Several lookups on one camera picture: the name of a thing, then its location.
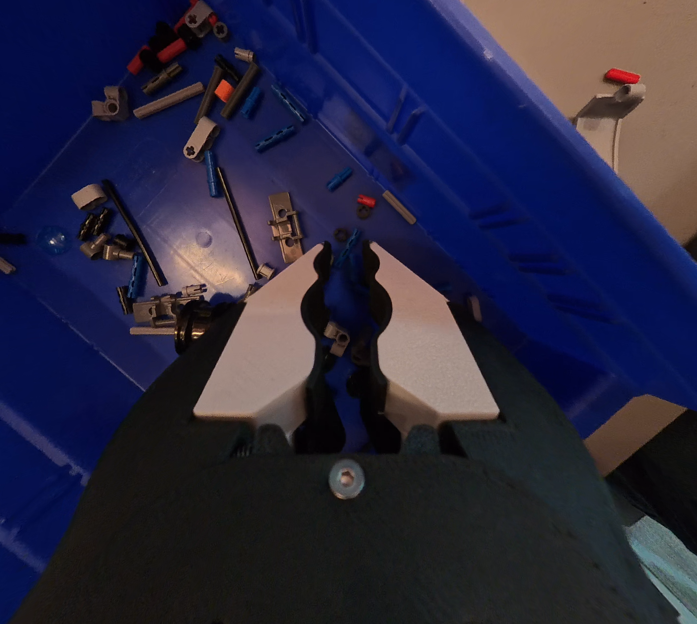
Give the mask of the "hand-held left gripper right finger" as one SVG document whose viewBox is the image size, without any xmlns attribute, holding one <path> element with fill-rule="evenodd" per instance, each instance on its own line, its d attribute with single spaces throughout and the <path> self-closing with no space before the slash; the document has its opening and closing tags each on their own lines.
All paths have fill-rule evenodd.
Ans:
<svg viewBox="0 0 697 624">
<path fill-rule="evenodd" d="M 378 409 L 399 431 L 494 420 L 500 409 L 448 299 L 374 241 L 364 244 Z"/>
</svg>

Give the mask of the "pale grey toy panel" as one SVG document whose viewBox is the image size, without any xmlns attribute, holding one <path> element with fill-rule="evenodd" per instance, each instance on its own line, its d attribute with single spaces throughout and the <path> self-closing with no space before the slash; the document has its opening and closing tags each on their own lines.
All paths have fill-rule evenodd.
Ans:
<svg viewBox="0 0 697 624">
<path fill-rule="evenodd" d="M 573 118 L 582 138 L 615 173 L 619 169 L 623 120 L 645 99 L 644 84 L 626 84 L 611 95 L 596 95 Z"/>
</svg>

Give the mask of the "blue plastic bin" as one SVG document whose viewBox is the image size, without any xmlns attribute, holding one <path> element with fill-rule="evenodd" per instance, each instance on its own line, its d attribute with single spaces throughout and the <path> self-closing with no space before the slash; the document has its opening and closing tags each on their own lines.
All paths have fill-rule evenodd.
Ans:
<svg viewBox="0 0 697 624">
<path fill-rule="evenodd" d="M 243 97 L 249 115 L 261 58 L 236 43 L 242 1 L 1 0 L 1 207 L 87 121 L 126 118 L 122 102 L 106 112 L 108 88 L 210 34 L 248 64 L 226 69 L 220 115 Z M 253 1 L 319 53 L 330 25 L 303 0 Z M 325 1 L 360 21 L 408 0 Z M 267 281 L 225 310 L 205 285 L 140 300 L 142 257 L 160 273 L 111 182 L 70 194 L 78 218 L 111 199 L 132 229 L 138 252 L 110 235 L 80 251 L 132 260 L 133 321 L 165 327 L 129 332 L 171 333 L 176 355 L 128 406 L 1 404 L 2 623 L 680 623 L 583 440 L 644 394 L 695 409 L 696 264 L 458 0 L 420 1 L 467 51 L 453 91 L 414 83 L 429 120 L 408 111 L 399 145 L 454 186 L 449 235 L 484 313 L 444 296 L 499 417 L 399 431 L 379 412 L 364 244 L 407 265 L 362 237 L 378 199 L 359 193 L 358 226 L 319 242 L 330 317 L 305 421 L 197 419 L 245 303 L 277 275 L 253 261 L 196 129 L 210 196 L 222 188 Z M 289 193 L 267 198 L 285 270 L 319 243 L 303 250 Z"/>
</svg>

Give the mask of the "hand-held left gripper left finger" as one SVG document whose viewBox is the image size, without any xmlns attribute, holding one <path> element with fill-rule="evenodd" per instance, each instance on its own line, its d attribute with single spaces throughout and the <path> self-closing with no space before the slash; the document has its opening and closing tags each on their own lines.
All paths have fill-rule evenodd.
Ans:
<svg viewBox="0 0 697 624">
<path fill-rule="evenodd" d="M 329 321 L 324 288 L 328 242 L 312 247 L 245 303 L 194 415 L 277 425 L 292 434 L 305 421 L 307 385 Z"/>
</svg>

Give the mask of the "pile of toy parts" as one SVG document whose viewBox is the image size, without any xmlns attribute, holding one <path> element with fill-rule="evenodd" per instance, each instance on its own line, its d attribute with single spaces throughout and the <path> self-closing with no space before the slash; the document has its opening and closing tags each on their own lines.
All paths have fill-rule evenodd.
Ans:
<svg viewBox="0 0 697 624">
<path fill-rule="evenodd" d="M 260 92 L 246 115 L 222 118 L 223 101 L 248 64 L 210 34 L 196 52 L 164 64 L 158 74 L 128 77 L 106 99 L 118 103 L 124 120 L 92 119 L 61 150 L 15 202 L 1 208 L 1 226 L 30 237 L 13 247 L 17 275 L 1 277 L 1 403 L 26 416 L 58 415 L 49 407 L 128 406 L 175 358 L 174 335 L 137 334 L 126 304 L 132 260 L 109 254 L 83 255 L 85 245 L 110 235 L 113 251 L 138 252 L 135 235 L 108 199 L 78 218 L 70 194 L 84 184 L 111 182 L 138 228 L 159 271 L 142 257 L 140 300 L 205 285 L 211 307 L 225 310 L 244 300 L 254 277 L 223 197 L 210 196 L 215 182 L 204 149 L 189 137 L 200 129 L 217 166 L 226 175 L 240 210 L 252 259 L 275 274 L 286 267 L 272 238 L 267 195 L 289 193 L 299 211 L 303 250 L 331 239 L 336 228 L 351 233 L 360 219 L 359 193 L 378 199 L 377 216 L 363 238 L 377 240 L 450 300 L 484 313 L 484 294 L 464 270 L 464 256 L 449 232 L 461 219 L 445 217 L 453 185 L 407 156 L 403 135 L 412 127 L 408 111 L 429 120 L 428 81 L 437 92 L 453 91 L 466 48 L 447 19 L 428 2 L 360 8 L 351 21 L 325 0 L 303 0 L 320 31 L 319 53 L 309 51 L 274 9 L 243 0 L 236 43 L 261 58 L 251 84 Z"/>
</svg>

